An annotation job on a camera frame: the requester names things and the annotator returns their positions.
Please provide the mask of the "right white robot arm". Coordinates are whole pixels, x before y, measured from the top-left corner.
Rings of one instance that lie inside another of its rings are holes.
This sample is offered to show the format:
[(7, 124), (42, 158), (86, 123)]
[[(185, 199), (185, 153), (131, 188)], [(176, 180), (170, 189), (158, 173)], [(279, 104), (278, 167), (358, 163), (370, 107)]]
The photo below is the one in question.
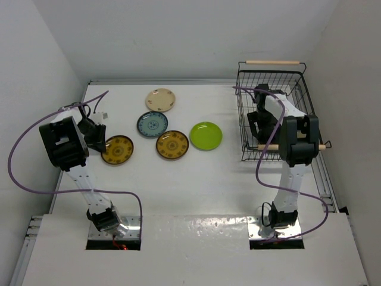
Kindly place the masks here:
[(267, 226), (293, 226), (302, 177), (319, 152), (318, 117), (297, 109), (283, 91), (270, 89), (268, 84), (255, 87), (254, 102), (257, 109), (247, 114), (251, 133), (259, 144), (277, 145), (282, 160), (280, 188), (271, 203)]

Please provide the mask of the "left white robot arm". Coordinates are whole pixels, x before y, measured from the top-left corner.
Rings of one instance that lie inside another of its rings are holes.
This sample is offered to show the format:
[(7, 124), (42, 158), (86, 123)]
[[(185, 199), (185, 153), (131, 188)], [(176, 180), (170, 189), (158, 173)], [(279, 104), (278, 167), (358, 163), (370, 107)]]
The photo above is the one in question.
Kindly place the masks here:
[(90, 148), (99, 153), (106, 150), (105, 129), (105, 125), (90, 119), (79, 102), (61, 107), (54, 120), (39, 126), (50, 162), (68, 174), (80, 189), (88, 205), (87, 218), (99, 232), (121, 238), (128, 227), (112, 201), (95, 191), (96, 177), (86, 164)]

